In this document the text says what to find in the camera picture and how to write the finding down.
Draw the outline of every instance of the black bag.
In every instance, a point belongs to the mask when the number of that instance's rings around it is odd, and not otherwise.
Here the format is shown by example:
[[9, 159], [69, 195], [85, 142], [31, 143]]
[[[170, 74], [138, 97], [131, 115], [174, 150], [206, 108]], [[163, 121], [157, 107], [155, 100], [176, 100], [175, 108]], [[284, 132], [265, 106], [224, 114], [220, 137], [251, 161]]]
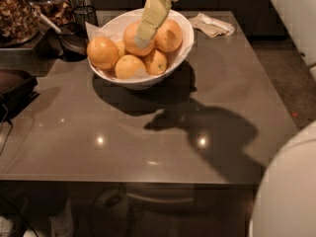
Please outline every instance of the black bag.
[[0, 120], [14, 118], [39, 93], [34, 91], [38, 80], [23, 70], [0, 69]]

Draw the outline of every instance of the jar of nuts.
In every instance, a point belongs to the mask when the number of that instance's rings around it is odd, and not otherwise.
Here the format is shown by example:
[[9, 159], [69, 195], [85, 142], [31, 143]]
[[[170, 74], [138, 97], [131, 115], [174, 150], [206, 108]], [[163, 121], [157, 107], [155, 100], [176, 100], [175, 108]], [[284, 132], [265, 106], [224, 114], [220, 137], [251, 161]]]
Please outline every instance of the jar of nuts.
[[40, 19], [24, 0], [0, 0], [0, 47], [28, 41], [39, 28]]
[[29, 0], [32, 6], [40, 10], [56, 25], [74, 22], [70, 0]]

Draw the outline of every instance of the white bowl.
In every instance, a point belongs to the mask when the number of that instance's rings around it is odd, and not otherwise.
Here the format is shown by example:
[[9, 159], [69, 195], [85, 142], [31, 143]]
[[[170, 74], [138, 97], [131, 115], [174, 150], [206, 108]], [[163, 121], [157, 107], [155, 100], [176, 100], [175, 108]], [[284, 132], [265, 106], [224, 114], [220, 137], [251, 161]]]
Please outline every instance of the white bowl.
[[[143, 9], [138, 9], [134, 11], [130, 11], [127, 13], [124, 13], [108, 23], [106, 23], [102, 27], [102, 34], [113, 40], [114, 42], [117, 42], [122, 39], [122, 34], [125, 28], [137, 21], [140, 20], [142, 15]], [[195, 42], [195, 34], [193, 27], [191, 26], [190, 22], [180, 13], [171, 10], [169, 12], [168, 18], [175, 20], [182, 28], [183, 30], [183, 42], [181, 46], [172, 53], [167, 54], [168, 59], [168, 68], [162, 75], [159, 76], [146, 76], [145, 78], [141, 79], [118, 79], [116, 78], [113, 73], [108, 73], [105, 71], [102, 71], [98, 67], [95, 67], [91, 64], [89, 58], [89, 64], [93, 71], [98, 74], [103, 79], [117, 84], [121, 85], [127, 89], [131, 90], [143, 90], [146, 88], [149, 88], [159, 82], [161, 82], [164, 78], [169, 76], [175, 69], [186, 59], [187, 55], [192, 49], [192, 46]]]

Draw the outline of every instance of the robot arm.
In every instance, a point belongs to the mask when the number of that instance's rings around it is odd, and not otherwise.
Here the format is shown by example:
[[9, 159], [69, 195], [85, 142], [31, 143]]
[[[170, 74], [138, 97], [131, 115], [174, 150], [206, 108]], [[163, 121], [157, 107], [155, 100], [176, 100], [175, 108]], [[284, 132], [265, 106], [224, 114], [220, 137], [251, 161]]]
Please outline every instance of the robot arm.
[[147, 47], [152, 41], [158, 28], [168, 17], [172, 1], [179, 0], [146, 0], [135, 36], [135, 43], [139, 47]]

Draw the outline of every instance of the glossy table surface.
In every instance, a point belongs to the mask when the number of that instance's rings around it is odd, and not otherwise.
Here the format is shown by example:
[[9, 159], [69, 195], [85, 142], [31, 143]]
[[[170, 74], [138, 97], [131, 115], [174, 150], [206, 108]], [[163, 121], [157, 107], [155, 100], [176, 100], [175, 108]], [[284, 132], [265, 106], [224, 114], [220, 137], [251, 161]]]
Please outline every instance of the glossy table surface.
[[187, 60], [144, 91], [109, 85], [87, 60], [57, 60], [12, 120], [0, 179], [258, 184], [297, 129], [239, 27], [195, 33]]

